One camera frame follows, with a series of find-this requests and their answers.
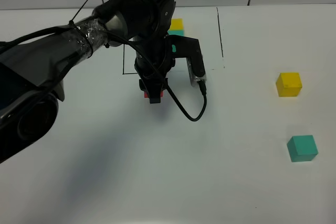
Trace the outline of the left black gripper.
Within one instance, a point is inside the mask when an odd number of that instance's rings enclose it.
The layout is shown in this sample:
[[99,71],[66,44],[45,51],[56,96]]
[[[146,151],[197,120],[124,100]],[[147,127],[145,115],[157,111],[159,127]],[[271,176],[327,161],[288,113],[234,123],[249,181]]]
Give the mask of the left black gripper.
[[134,66],[140,77],[140,89],[147,92],[150,104],[161,102],[162,91],[171,91],[166,75],[175,66],[175,60],[170,56],[173,49],[167,44],[168,36],[164,34],[152,39],[134,37],[137,48]]

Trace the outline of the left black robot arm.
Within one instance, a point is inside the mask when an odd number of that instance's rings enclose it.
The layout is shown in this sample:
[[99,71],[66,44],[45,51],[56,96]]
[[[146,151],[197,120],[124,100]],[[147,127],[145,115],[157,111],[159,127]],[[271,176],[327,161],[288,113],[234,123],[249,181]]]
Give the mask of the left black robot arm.
[[42,138],[65,98],[71,68],[101,47],[164,37],[175,0],[107,0],[92,14],[1,43],[1,161]]

